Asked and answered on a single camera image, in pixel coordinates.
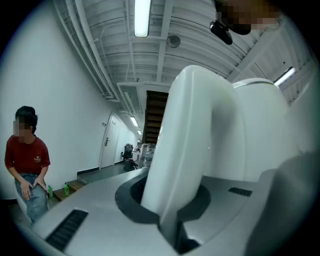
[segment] staircase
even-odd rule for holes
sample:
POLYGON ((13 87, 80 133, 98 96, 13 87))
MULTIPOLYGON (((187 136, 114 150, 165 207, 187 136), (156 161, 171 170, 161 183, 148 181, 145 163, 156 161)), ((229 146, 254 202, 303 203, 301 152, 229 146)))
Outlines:
POLYGON ((146 110, 142 143, 157 143, 168 95, 166 92, 146 91, 146 110))
MULTIPOLYGON (((69 195, 72 195, 74 192, 76 192, 77 190, 81 189, 83 186, 85 186, 86 184, 84 184, 83 182, 79 181, 79 180, 73 180, 73 181, 69 181, 66 183, 69 187, 69 195)), ((63 199, 66 199, 67 196, 65 194, 65 188, 61 188, 58 190, 53 191, 53 196, 59 201, 61 202, 63 199)))

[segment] ceiling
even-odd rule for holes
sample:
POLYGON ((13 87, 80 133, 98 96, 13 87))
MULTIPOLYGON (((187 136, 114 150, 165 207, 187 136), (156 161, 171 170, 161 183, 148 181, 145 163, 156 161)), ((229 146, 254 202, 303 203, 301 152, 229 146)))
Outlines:
POLYGON ((101 93, 122 114, 135 116, 137 130, 144 128, 146 91, 169 92, 172 81, 186 66, 205 67, 232 83, 246 78, 275 81, 294 67, 295 74, 279 87, 289 104, 315 70, 304 38, 285 16, 277 24, 252 30, 248 35, 231 31, 233 44, 226 45, 209 30, 209 23, 216 16, 211 0, 153 0, 147 38, 134 37, 134 0, 57 0, 55 4, 84 62, 90 62, 88 54, 92 54, 103 65, 98 71, 103 73, 104 69, 109 76, 103 84, 97 70, 87 64, 101 93), (85 46, 80 42, 75 22, 82 34, 86 34, 85 27, 91 34, 92 41, 84 36, 85 46), (170 35, 180 37, 179 47, 167 46, 166 38, 170 35))

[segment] jeans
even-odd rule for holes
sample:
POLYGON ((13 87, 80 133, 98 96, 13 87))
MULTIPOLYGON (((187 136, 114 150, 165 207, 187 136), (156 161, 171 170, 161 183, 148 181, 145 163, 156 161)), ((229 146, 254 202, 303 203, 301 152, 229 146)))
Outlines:
MULTIPOLYGON (((34 184, 38 174, 35 173, 20 173, 20 175, 31 185, 34 184)), ((32 223, 37 221, 43 214, 48 211, 48 198, 47 192, 38 184, 30 189, 30 199, 25 200, 22 195, 20 182, 15 180, 15 187, 19 196, 26 204, 26 214, 31 219, 32 223)))

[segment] green bottle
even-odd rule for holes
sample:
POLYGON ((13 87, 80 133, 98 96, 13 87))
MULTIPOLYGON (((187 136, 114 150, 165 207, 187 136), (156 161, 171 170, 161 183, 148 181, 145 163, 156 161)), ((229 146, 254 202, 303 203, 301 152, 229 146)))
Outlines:
POLYGON ((65 196, 67 197, 67 196, 69 196, 69 187, 68 187, 67 183, 64 183, 64 184, 65 184, 64 193, 65 193, 65 196))
POLYGON ((49 192, 49 197, 50 197, 50 198, 53 198, 53 197, 54 197, 54 194, 53 194, 53 191, 52 191, 52 187, 51 187, 51 186, 48 186, 48 192, 49 192))

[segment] ceiling light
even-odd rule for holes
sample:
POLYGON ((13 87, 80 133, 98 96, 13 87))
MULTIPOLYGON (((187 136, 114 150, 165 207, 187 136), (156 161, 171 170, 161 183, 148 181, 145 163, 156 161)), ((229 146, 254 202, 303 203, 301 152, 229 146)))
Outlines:
POLYGON ((284 72, 277 80, 274 81, 274 84, 279 87, 285 80, 291 77, 295 73, 295 69, 290 67, 286 72, 284 72))
POLYGON ((138 126, 137 121, 133 116, 130 116, 130 119, 131 119, 132 123, 134 124, 134 126, 138 126))
POLYGON ((134 3, 134 35, 146 38, 149 34, 151 0, 135 0, 134 3))

